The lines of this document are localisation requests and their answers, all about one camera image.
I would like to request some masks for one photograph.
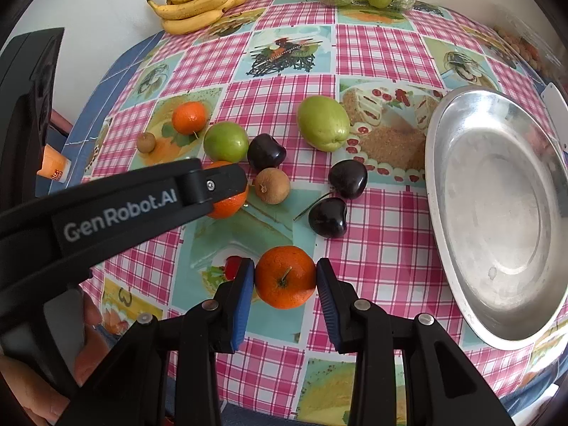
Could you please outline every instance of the metal bolt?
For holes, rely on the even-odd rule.
[[[214,299],[206,299],[203,303],[201,303],[201,307],[206,311],[214,311],[219,307],[219,303]]]
[[[418,316],[418,322],[420,322],[422,325],[432,325],[434,323],[434,317],[426,313],[420,314]]]
[[[138,317],[136,318],[136,321],[140,325],[148,325],[152,321],[153,318],[154,318],[154,316],[152,314],[150,314],[149,312],[143,312],[142,314],[138,315]]]
[[[366,299],[358,299],[353,303],[353,306],[355,306],[355,309],[358,309],[359,311],[368,311],[371,309],[371,303],[369,303]]]

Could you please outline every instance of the cherry stem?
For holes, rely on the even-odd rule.
[[[293,221],[297,221],[298,219],[300,219],[300,217],[304,216],[304,214],[306,214],[306,211],[308,211],[311,207],[313,207],[314,205],[316,205],[317,202],[319,202],[320,200],[326,198],[328,195],[331,195],[334,191],[330,190],[328,193],[323,194],[321,197],[319,197],[319,199],[315,200],[315,202],[313,202],[309,207],[307,207],[304,211],[302,211],[299,215],[297,215]]]
[[[291,270],[292,270],[292,266],[288,267],[288,269],[286,269],[286,272],[284,272],[284,275],[282,276],[282,278],[278,282],[280,287],[286,286],[286,276],[288,275],[288,272],[290,272]]]

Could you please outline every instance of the finger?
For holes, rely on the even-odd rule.
[[[20,405],[49,422],[56,422],[69,404],[26,364],[0,356],[0,371]]]
[[[84,348],[75,359],[75,379],[79,386],[87,381],[100,361],[109,353],[106,341],[93,327],[84,327],[84,337]]]
[[[84,322],[87,325],[98,325],[103,321],[98,307],[87,293],[84,293]]]
[[[47,421],[33,413],[29,408],[24,408],[24,410],[37,426],[48,426]]]

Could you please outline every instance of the silver plate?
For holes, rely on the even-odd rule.
[[[466,321],[498,349],[536,341],[568,291],[568,179],[558,145],[500,93],[456,89],[428,127],[426,181]]]

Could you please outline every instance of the orange cup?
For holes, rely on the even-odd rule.
[[[71,168],[71,160],[61,155],[49,144],[45,145],[43,151],[42,169],[38,171],[39,176],[65,182]]]

